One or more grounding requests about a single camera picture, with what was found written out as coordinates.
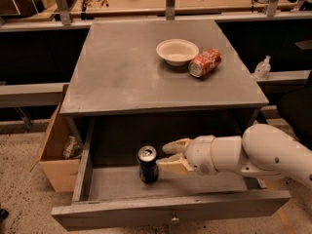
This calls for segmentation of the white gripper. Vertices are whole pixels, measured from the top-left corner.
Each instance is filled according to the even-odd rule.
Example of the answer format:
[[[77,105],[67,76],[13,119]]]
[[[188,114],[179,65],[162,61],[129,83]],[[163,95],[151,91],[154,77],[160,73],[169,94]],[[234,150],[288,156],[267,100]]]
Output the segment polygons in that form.
[[[199,175],[215,175],[217,170],[212,158],[214,139],[214,136],[198,136],[192,140],[182,138],[166,143],[162,150],[174,155],[159,159],[156,164],[161,171],[173,174],[186,175],[195,171]]]

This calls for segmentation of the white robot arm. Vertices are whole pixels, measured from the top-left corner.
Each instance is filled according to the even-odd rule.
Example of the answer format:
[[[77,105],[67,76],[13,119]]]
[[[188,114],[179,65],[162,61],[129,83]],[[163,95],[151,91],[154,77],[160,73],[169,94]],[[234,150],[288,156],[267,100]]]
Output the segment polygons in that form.
[[[164,172],[186,175],[240,176],[279,179],[289,177],[312,188],[312,151],[278,128],[266,124],[248,127],[241,136],[197,136],[169,142],[167,155],[156,161]]]

